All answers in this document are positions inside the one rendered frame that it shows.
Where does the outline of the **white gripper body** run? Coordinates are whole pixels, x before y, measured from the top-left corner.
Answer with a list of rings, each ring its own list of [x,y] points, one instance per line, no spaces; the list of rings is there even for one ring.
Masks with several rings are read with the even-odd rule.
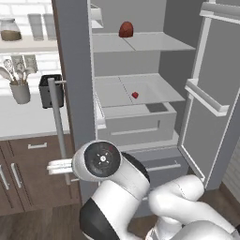
[[[50,161],[47,170],[49,174],[72,173],[72,159],[58,159]]]

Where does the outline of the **grey fridge shelf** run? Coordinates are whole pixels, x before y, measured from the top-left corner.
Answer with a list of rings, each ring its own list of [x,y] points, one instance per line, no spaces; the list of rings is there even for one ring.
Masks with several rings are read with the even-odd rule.
[[[102,107],[183,101],[158,73],[95,78],[95,90]],[[132,97],[138,92],[138,98]]]
[[[119,37],[117,33],[94,34],[95,53],[134,51],[190,51],[193,47],[163,32],[135,33],[132,37]]]

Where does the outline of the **grey fridge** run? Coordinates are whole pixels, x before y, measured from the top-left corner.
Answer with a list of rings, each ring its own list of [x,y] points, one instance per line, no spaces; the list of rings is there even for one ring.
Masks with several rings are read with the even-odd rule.
[[[97,34],[119,33],[123,22],[131,22],[135,33],[163,32],[193,47],[190,51],[94,52],[95,78],[158,73],[183,98],[168,102],[177,115],[173,137],[168,141],[118,146],[122,151],[147,151],[177,147],[188,103],[185,85],[192,76],[199,37],[201,6],[204,0],[100,0],[104,30]],[[97,96],[97,133],[105,128],[104,108]]]

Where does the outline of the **grey fridge door with bins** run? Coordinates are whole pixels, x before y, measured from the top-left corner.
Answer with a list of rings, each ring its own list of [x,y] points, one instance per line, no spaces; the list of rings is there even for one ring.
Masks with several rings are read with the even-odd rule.
[[[240,0],[206,0],[240,7]],[[193,73],[198,86],[221,105],[216,117],[187,93],[179,150],[207,190],[218,188],[240,136],[240,24],[202,17]]]

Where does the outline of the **brown cupboard door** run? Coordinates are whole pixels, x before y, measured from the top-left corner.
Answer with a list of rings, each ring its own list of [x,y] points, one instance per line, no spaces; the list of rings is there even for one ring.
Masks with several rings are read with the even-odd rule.
[[[9,183],[9,190],[6,190],[2,178],[0,177],[0,216],[14,213],[14,202],[12,201],[12,181],[9,177],[8,167],[5,162],[4,148],[0,144],[0,164],[3,166],[5,177]]]
[[[22,181],[18,188],[10,164],[16,164],[16,170]],[[63,174],[49,175],[47,156],[33,154],[30,157],[9,157],[7,166],[13,182],[21,198],[25,211],[35,211],[46,208],[70,205],[81,201],[79,185],[66,183]]]

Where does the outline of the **brown drawer front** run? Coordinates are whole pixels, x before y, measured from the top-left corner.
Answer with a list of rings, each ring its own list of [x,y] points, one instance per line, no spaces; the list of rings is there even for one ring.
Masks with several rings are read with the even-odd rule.
[[[61,157],[60,145],[56,135],[9,140],[6,146],[10,158],[30,157],[32,154],[49,154],[50,159]]]

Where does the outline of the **black toaster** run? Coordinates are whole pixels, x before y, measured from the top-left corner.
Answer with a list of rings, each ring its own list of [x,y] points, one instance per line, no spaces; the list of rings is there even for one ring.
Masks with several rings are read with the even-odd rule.
[[[50,95],[50,89],[49,89],[49,83],[48,79],[49,78],[54,78],[56,82],[62,80],[62,76],[60,74],[49,74],[49,75],[42,75],[38,89],[41,97],[41,102],[42,102],[42,107],[44,109],[51,108],[52,105],[52,99]],[[58,103],[59,107],[62,108],[64,106],[64,90],[63,90],[63,85],[62,84],[57,84],[56,86],[56,94],[58,97]]]

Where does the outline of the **grey utensil pot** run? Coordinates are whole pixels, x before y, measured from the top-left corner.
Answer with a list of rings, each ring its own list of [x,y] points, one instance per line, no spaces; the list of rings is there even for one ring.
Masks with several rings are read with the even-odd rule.
[[[10,89],[12,92],[12,96],[16,100],[18,104],[26,104],[30,101],[30,90],[27,83],[18,85],[18,84],[10,84]]]

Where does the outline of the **grey freezer drawer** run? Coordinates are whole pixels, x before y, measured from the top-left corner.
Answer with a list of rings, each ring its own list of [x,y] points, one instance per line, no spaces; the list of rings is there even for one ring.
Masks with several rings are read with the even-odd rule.
[[[171,165],[174,164],[175,161],[182,165],[181,168],[148,172],[150,177],[150,190],[182,175],[186,175],[188,172],[188,164],[177,147],[135,152],[128,151],[128,153],[138,159],[146,169]]]

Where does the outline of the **pale spatula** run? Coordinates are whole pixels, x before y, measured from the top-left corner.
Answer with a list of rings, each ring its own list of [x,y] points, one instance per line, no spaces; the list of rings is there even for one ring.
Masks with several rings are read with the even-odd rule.
[[[23,57],[21,55],[12,55],[11,60],[12,60],[15,72],[19,76],[19,82],[20,84],[23,84],[23,73],[25,70]]]
[[[25,55],[24,62],[25,62],[25,78],[28,78],[28,76],[32,73],[38,72],[38,64],[36,56],[34,54]]]

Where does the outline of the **metal whisk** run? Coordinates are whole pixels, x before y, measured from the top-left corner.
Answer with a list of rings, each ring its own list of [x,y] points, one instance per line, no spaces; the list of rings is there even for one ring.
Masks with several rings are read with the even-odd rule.
[[[4,66],[7,69],[7,71],[10,73],[11,77],[13,78],[13,81],[15,83],[18,83],[15,76],[14,76],[14,72],[13,72],[13,65],[10,59],[5,59],[4,60]]]

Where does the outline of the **clear drinking glass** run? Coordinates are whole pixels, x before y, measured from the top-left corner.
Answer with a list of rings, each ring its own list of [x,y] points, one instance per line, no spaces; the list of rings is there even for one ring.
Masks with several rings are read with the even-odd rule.
[[[35,41],[43,40],[43,30],[40,14],[28,14],[28,21],[30,23],[33,39]]]
[[[46,13],[43,15],[43,19],[46,26],[48,40],[57,40],[53,15]]]

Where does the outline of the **glass jar with brown filling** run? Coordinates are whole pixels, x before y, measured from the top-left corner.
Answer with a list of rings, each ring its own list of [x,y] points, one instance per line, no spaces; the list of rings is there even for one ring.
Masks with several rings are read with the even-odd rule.
[[[14,18],[0,19],[0,36],[4,41],[18,41],[22,39],[20,28]]]

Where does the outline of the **dark red round food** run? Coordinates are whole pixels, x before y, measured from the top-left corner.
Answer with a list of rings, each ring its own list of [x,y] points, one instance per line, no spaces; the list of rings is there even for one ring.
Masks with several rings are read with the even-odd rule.
[[[134,28],[131,22],[123,22],[120,26],[118,36],[120,38],[132,38]]]

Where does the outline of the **pale wall shelf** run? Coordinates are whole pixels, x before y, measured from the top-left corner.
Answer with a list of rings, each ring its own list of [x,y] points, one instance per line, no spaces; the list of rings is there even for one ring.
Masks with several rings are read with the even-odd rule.
[[[56,40],[35,41],[31,36],[23,36],[17,41],[3,41],[0,38],[0,53],[37,53],[56,52],[58,50]]]

